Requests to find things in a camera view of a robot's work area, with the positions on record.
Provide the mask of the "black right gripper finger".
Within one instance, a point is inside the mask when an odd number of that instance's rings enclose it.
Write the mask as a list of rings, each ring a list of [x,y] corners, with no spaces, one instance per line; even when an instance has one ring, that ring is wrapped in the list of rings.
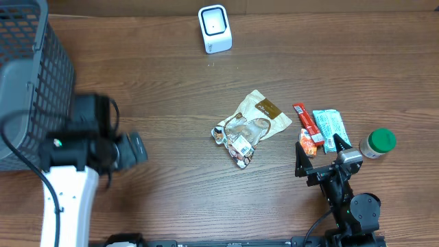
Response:
[[[347,144],[347,142],[345,142],[345,140],[343,140],[343,138],[337,133],[335,133],[333,135],[333,140],[334,140],[334,144],[335,144],[335,148],[336,148],[337,153],[340,153],[341,151],[348,150],[348,149],[352,148],[352,146]]]
[[[296,148],[295,177],[303,177],[307,175],[307,172],[309,170],[313,169],[313,166],[299,141],[296,142],[295,148]]]

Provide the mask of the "orange snack packet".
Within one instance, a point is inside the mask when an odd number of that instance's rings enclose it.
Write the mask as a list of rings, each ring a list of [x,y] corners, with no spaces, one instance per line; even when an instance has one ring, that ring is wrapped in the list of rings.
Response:
[[[305,151],[305,154],[309,158],[314,158],[317,154],[317,146],[315,145],[310,134],[305,128],[302,128],[300,130],[300,134],[298,135],[298,140],[303,150]]]

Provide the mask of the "teal tissue pack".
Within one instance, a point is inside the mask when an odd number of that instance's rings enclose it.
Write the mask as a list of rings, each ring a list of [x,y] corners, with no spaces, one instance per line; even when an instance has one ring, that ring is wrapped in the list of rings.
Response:
[[[347,144],[351,144],[342,121],[342,116],[337,110],[314,110],[313,116],[317,127],[324,137],[325,153],[336,151],[333,139],[334,134],[338,134]]]

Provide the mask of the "red snack bar wrapper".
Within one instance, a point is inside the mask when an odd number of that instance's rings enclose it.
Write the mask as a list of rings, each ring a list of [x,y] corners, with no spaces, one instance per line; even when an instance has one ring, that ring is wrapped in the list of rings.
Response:
[[[303,126],[309,133],[312,141],[316,146],[324,145],[324,137],[320,132],[320,129],[317,127],[316,123],[311,118],[310,114],[306,110],[303,103],[296,103],[292,105],[296,113],[298,114]]]

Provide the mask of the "green bottle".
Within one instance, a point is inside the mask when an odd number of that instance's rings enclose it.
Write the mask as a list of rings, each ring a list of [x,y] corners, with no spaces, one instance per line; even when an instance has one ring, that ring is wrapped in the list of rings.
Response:
[[[372,131],[359,144],[360,152],[367,158],[379,158],[396,147],[396,137],[387,128]]]

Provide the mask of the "brown nut snack pouch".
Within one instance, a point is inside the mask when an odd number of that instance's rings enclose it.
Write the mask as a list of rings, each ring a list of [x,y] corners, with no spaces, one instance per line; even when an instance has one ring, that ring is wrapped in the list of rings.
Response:
[[[258,90],[248,94],[233,115],[219,122],[211,135],[223,145],[236,165],[250,164],[260,141],[284,131],[292,120]]]

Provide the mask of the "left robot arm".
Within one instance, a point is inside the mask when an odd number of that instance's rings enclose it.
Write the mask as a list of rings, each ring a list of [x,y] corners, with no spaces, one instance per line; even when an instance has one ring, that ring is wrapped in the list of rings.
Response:
[[[119,133],[119,124],[110,122],[111,110],[117,109],[115,100],[105,95],[76,95],[71,115],[40,142],[41,246],[88,246],[100,176],[112,176],[147,160],[139,133]]]

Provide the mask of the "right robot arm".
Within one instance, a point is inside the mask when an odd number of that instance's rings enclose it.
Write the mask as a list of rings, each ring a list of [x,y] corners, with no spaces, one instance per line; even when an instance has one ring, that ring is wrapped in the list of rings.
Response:
[[[363,163],[361,153],[338,134],[333,135],[337,158],[330,165],[314,168],[302,145],[296,142],[295,176],[307,178],[309,187],[319,186],[329,203],[329,211],[321,216],[304,237],[292,237],[292,246],[385,246],[385,238],[377,237],[381,201],[372,193],[355,195],[348,181]],[[311,237],[313,230],[329,215],[336,227],[321,237]]]

